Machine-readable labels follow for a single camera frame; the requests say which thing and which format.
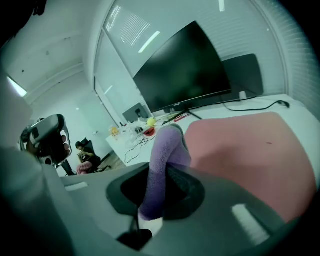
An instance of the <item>purple sock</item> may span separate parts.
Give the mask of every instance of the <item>purple sock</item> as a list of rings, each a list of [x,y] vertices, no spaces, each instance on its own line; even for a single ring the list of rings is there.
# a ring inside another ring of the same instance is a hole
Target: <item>purple sock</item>
[[[138,211],[144,220],[151,221],[163,216],[167,163],[184,167],[189,167],[191,163],[183,131],[176,124],[165,126],[157,132],[151,152],[145,196]]]

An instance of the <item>yellow object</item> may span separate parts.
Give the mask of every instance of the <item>yellow object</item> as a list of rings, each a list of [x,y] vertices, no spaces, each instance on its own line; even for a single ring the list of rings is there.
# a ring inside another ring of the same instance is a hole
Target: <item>yellow object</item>
[[[117,136],[119,134],[119,131],[118,131],[118,129],[117,129],[117,127],[112,127],[111,128],[111,135],[112,136]]]
[[[154,117],[150,117],[149,119],[148,119],[148,121],[146,122],[146,124],[149,126],[149,127],[153,127],[153,126],[155,126],[155,124],[156,124],[156,119],[154,118]]]

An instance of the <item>office floor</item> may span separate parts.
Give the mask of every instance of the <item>office floor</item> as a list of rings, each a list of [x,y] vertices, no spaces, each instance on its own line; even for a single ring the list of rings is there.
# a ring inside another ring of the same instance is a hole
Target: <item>office floor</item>
[[[104,160],[99,167],[111,166],[111,170],[121,169],[126,167],[126,165],[120,160],[114,151],[110,153],[110,156]]]

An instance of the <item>monitor stand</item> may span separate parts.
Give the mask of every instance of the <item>monitor stand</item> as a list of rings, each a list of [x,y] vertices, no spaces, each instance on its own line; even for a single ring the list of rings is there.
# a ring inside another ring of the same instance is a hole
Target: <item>monitor stand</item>
[[[179,114],[175,115],[174,117],[170,118],[168,121],[165,121],[162,125],[164,126],[165,124],[175,120],[176,118],[180,117],[181,115],[185,114],[185,113],[188,113],[196,118],[198,118],[199,120],[202,120],[201,117],[197,116],[196,114],[194,113],[191,113],[190,110],[188,108],[186,108],[184,111],[180,112]]]

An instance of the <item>ceiling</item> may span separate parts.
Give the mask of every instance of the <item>ceiling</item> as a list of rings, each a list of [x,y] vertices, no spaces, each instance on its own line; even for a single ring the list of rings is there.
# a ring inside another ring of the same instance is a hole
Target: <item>ceiling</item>
[[[83,62],[83,30],[90,10],[100,0],[48,0],[42,16],[31,16],[1,49],[7,74],[27,91]]]

